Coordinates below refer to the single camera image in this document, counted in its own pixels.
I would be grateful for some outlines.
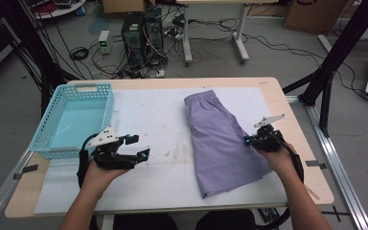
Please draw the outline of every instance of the gray floor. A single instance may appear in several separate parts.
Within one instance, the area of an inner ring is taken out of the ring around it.
[[[307,50],[321,57],[326,55],[316,35],[284,30],[282,21],[281,18],[272,17],[247,19],[245,32],[249,35],[262,35],[271,44],[283,43],[290,48]],[[52,42],[71,63],[54,22],[57,22],[69,48],[73,49],[79,46],[89,47],[90,43],[98,38],[98,28],[109,29],[112,35],[119,35],[123,20],[106,21],[97,10],[87,8],[87,15],[83,17],[77,17],[71,13],[57,20],[46,21],[45,25]],[[191,25],[190,32],[193,37],[217,38],[227,35],[214,27],[196,24]],[[336,40],[332,35],[329,35],[329,39],[331,42]],[[317,68],[317,64],[311,57],[296,56],[290,51],[271,50],[255,39],[249,39],[244,44],[250,55],[250,61],[245,65],[240,64],[239,55],[230,40],[215,42],[194,40],[191,44],[195,62],[187,68],[184,66],[183,56],[169,54],[169,64],[165,67],[166,78],[275,77],[282,86],[286,86]],[[122,52],[122,43],[114,43],[112,54],[103,57],[99,64],[119,63]],[[91,61],[87,59],[84,63],[93,75],[99,73]],[[346,59],[346,63],[355,71],[355,87],[364,88],[368,79],[368,41],[360,41]],[[79,63],[77,65],[89,78],[90,75],[85,67]],[[62,67],[72,72],[64,64]],[[344,66],[339,69],[339,72],[342,76],[341,81],[350,85],[353,78],[352,72]],[[368,102],[358,97],[352,90],[342,87],[341,81],[338,75],[333,80],[329,133],[368,216]],[[304,88],[297,89],[289,95],[298,95],[303,90]],[[317,159],[325,162],[304,107],[293,104],[292,108]],[[0,186],[28,146],[39,119],[39,91],[16,55],[10,54],[0,64]],[[334,182],[332,172],[328,169],[323,172],[332,187],[335,202],[332,205],[321,205],[320,209],[331,212],[334,206],[338,212],[348,213],[349,209]],[[202,213],[172,215],[180,229],[191,229]],[[349,216],[342,215],[340,220],[335,215],[326,215],[326,218],[334,229],[355,229]],[[13,219],[0,214],[0,229],[55,229],[61,220],[62,218]],[[281,229],[291,229],[289,221]]]

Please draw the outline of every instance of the desk leg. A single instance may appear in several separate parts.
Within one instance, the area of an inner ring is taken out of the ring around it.
[[[244,4],[241,8],[241,18],[240,18],[240,25],[238,27],[238,31],[233,33],[232,38],[235,40],[235,44],[238,47],[239,52],[241,53],[241,63],[245,63],[249,60],[249,55],[246,52],[246,49],[244,49],[244,45],[242,42],[242,33],[243,33],[243,27],[244,27],[244,21],[246,20],[247,11],[248,11],[249,5]]]
[[[184,24],[184,37],[182,39],[183,41],[183,50],[184,50],[184,58],[187,65],[189,65],[191,62],[193,62],[193,56],[191,55],[191,47],[190,47],[190,39],[188,38],[188,13],[187,9],[189,6],[184,7],[184,18],[185,18],[185,24]]]

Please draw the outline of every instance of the white paper sheet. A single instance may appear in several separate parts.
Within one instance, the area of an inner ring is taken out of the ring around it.
[[[119,153],[135,154],[150,148],[150,156],[149,161],[112,182],[96,211],[185,210],[287,201],[275,172],[231,192],[202,199],[196,183],[184,98],[210,89],[250,134],[256,131],[254,124],[269,116],[262,92],[253,87],[114,91],[111,124],[118,135],[140,136],[139,143],[121,146]],[[52,160],[35,214],[67,212],[79,192],[78,164],[78,159]]]

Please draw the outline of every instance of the cardboard box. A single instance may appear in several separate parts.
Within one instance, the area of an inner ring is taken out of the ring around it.
[[[327,34],[349,0],[292,0],[284,28],[317,35]]]
[[[155,0],[103,0],[103,11],[109,12],[145,12],[149,2]]]

